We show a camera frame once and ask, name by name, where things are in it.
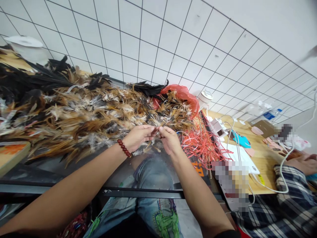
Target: bracelet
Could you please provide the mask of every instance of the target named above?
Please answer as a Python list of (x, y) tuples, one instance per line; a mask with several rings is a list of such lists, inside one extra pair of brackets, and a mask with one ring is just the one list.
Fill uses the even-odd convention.
[(119, 145), (121, 146), (123, 152), (125, 153), (125, 155), (129, 158), (132, 157), (132, 155), (129, 153), (129, 151), (127, 150), (127, 148), (124, 146), (122, 140), (118, 139), (117, 142), (119, 143)]

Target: right hand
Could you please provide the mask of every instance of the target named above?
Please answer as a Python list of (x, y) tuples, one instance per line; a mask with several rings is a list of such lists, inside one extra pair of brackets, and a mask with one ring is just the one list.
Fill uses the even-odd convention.
[(293, 166), (306, 176), (317, 173), (317, 155), (304, 154), (300, 157), (286, 161), (284, 165)]
[(159, 127), (158, 131), (160, 133), (160, 138), (162, 140), (164, 149), (168, 155), (183, 151), (175, 131), (167, 126)]

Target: ripped jeans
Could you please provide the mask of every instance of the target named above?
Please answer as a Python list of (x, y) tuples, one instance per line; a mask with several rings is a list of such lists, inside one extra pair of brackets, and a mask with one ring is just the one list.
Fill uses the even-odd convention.
[[(123, 187), (152, 189), (154, 184), (157, 189), (173, 188), (166, 163), (158, 156), (145, 159), (133, 176), (123, 182)], [(143, 219), (154, 235), (183, 238), (174, 199), (116, 197), (108, 200), (84, 238), (100, 237), (135, 213)]]

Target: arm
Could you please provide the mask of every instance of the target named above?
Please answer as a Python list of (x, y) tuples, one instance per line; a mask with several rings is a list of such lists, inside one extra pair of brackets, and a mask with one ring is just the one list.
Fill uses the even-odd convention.
[[(152, 126), (137, 126), (123, 139), (129, 152), (152, 140)], [(0, 228), (0, 235), (19, 232), (40, 237), (56, 235), (94, 198), (110, 175), (127, 158), (119, 144), (73, 172), (42, 194)]]
[(215, 237), (223, 231), (234, 230), (217, 199), (183, 152), (177, 134), (168, 127), (160, 127), (159, 131), (165, 151), (171, 156), (186, 202), (200, 225), (203, 237)]

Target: wooden table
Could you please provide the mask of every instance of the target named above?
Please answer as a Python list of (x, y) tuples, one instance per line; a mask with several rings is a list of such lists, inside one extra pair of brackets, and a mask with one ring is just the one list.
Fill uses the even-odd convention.
[[(208, 115), (214, 118), (219, 118), (222, 116), (220, 113), (208, 111)], [(231, 125), (233, 124), (232, 118), (230, 116), (224, 116), (222, 121), (227, 121)], [(251, 131), (251, 126), (246, 123), (242, 125), (240, 122), (235, 122), (233, 129), (240, 135), (245, 136), (251, 143), (251, 147), (255, 150), (254, 156), (251, 158), (254, 164), (259, 169), (261, 176), (264, 179), (265, 186), (276, 190), (275, 186), (275, 172), (273, 171), (273, 166), (280, 164), (283, 160), (283, 156), (279, 155), (277, 151), (273, 151), (268, 148), (263, 142), (262, 136), (257, 136)], [(228, 136), (224, 137), (225, 143), (228, 140)], [(236, 145), (232, 140), (229, 140), (229, 144)], [(249, 176), (249, 184), (253, 190), (254, 194), (272, 194), (271, 190), (259, 185), (252, 176)]]

